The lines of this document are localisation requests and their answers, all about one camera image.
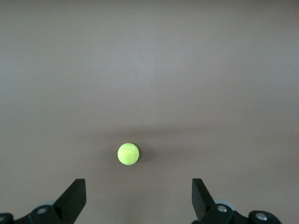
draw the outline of brown floor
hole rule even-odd
[[[0,212],[85,178],[78,224],[187,224],[200,177],[295,224],[299,3],[1,1],[0,123]]]

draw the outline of tennis ball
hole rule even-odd
[[[139,150],[136,145],[125,143],[118,149],[117,156],[121,163],[133,165],[139,158]]]

